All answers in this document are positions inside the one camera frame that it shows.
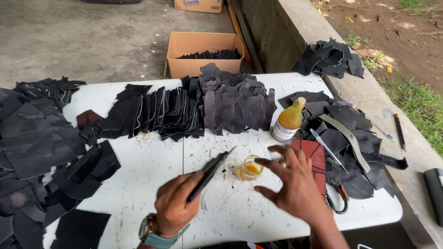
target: concrete ledge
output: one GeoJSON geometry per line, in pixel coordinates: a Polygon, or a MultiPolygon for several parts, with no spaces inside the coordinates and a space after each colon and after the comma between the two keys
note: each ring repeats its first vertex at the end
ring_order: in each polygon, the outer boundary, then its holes
{"type": "MultiPolygon", "coordinates": [[[[307,44],[318,40],[329,40],[329,37],[345,43],[326,19],[312,6],[308,0],[277,0],[277,9],[283,17],[290,33],[293,35],[301,51],[307,44]]],[[[423,224],[438,248],[443,248],[443,228],[435,222],[429,195],[424,183],[422,172],[432,168],[443,168],[443,159],[433,150],[406,115],[395,106],[378,84],[372,74],[365,70],[364,79],[345,74],[343,79],[326,78],[325,82],[332,87],[331,92],[337,97],[352,103],[363,110],[369,117],[378,122],[384,129],[396,136],[396,126],[392,113],[399,113],[408,152],[404,153],[400,145],[394,144],[377,128],[373,131],[383,138],[381,152],[398,159],[406,157],[409,168],[404,171],[387,167],[404,199],[410,205],[413,214],[423,224]]],[[[425,245],[420,239],[414,239],[414,228],[408,230],[412,241],[419,248],[425,245]]]]}

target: watch strap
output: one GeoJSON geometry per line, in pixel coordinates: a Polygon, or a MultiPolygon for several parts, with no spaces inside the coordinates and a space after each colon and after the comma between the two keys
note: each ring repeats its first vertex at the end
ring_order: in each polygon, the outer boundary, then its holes
{"type": "Polygon", "coordinates": [[[143,244],[147,246],[151,246],[157,249],[168,249],[183,235],[184,232],[189,228],[190,224],[186,225],[182,231],[177,234],[177,236],[173,238],[163,238],[155,233],[148,233],[146,239],[143,244]]]}

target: concrete floor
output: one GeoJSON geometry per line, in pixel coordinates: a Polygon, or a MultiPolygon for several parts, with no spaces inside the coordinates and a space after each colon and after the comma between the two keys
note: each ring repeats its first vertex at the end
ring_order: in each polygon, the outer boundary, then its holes
{"type": "MultiPolygon", "coordinates": [[[[171,78],[163,72],[172,31],[234,28],[226,6],[213,14],[175,10],[173,0],[2,0],[0,86],[62,75],[88,84],[171,78]]],[[[244,64],[241,72],[252,73],[252,67],[244,64]]]]}

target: wristwatch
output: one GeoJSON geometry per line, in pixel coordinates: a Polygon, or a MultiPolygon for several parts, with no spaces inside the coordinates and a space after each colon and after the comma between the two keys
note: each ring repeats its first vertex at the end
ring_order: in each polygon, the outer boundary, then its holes
{"type": "Polygon", "coordinates": [[[188,229],[189,225],[185,226],[182,231],[174,238],[163,238],[152,231],[152,222],[157,214],[149,213],[141,222],[139,237],[143,244],[157,249],[170,248],[188,229]]]}

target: cork stopper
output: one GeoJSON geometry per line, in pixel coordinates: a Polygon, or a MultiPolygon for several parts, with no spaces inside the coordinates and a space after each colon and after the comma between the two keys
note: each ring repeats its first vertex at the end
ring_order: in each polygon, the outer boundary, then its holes
{"type": "Polygon", "coordinates": [[[303,97],[299,97],[299,98],[297,99],[297,104],[299,104],[299,105],[304,105],[304,104],[306,104],[306,99],[303,98],[303,97]]]}

